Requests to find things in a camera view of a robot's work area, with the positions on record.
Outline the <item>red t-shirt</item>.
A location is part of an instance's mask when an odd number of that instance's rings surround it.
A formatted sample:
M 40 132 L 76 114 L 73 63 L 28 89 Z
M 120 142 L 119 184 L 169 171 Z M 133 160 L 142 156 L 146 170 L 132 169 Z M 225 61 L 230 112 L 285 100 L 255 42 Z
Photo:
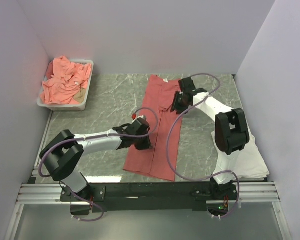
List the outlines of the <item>red t-shirt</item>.
M 182 119 L 178 120 L 172 133 L 168 133 L 178 117 L 175 111 L 171 112 L 171 107 L 175 92 L 179 90 L 177 79 L 166 80 L 157 75 L 150 75 L 141 106 L 154 110 L 158 119 L 147 109 L 139 113 L 146 116 L 151 129 L 156 127 L 149 136 L 152 148 L 136 150 L 134 146 L 130 147 L 123 166 L 125 171 L 175 181 L 175 173 L 171 167 L 177 166 Z

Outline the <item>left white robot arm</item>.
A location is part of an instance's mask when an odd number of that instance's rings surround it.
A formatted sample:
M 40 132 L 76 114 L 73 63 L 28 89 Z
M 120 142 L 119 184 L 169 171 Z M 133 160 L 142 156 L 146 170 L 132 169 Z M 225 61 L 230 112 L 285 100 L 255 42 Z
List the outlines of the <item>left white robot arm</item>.
M 39 175 L 62 182 L 78 201 L 91 201 L 94 193 L 90 184 L 75 170 L 81 157 L 131 146 L 139 151 L 148 150 L 152 146 L 149 131 L 150 124 L 145 116 L 97 134 L 80 135 L 63 130 L 41 151 Z

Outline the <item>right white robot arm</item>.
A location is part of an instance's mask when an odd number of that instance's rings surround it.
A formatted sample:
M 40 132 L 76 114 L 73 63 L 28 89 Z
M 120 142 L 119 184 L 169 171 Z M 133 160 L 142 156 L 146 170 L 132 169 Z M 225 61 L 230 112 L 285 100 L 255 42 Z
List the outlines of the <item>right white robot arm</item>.
M 179 116 L 168 135 L 171 135 L 179 119 L 194 108 L 214 121 L 214 143 L 218 150 L 218 159 L 211 176 L 216 183 L 209 187 L 209 193 L 212 198 L 220 200 L 227 194 L 225 184 L 230 183 L 235 176 L 233 170 L 240 151 L 250 141 L 245 112 L 241 108 L 231 108 L 213 98 L 211 94 L 215 90 L 208 92 L 204 88 L 196 88 L 191 76 L 179 80 L 178 84 L 180 90 L 174 94 L 170 111 L 175 111 Z

